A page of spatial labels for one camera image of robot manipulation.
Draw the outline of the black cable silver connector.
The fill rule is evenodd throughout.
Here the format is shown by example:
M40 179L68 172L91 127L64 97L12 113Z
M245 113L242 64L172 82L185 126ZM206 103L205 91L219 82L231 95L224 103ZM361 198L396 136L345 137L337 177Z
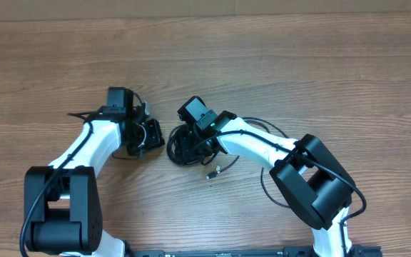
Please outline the black cable silver connector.
M237 117L228 121L214 138L226 154L243 157L258 164L260 183L266 196L276 205L290 208L276 201L267 191L263 175L279 159L284 159L295 148L297 139L289 137L276 125L256 117Z

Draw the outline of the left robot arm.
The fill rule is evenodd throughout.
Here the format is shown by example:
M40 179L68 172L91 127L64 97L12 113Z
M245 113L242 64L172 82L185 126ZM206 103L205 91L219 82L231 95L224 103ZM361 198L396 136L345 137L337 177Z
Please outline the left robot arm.
M24 176L22 256L132 256L129 244L107 233L97 178L106 161L124 148L127 161L160 148L165 141L147 102L124 87L108 88L106 104L74 115L82 132L46 166Z

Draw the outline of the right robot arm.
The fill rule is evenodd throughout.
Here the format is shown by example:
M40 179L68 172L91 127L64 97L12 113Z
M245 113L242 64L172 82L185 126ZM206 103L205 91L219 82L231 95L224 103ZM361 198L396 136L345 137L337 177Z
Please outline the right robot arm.
M219 152L236 155L267 170L294 214L312 228L317 256L349 256L345 227L355 182L323 142L276 136L229 111L217 114L198 96L178 110L186 130L176 142L181 164Z

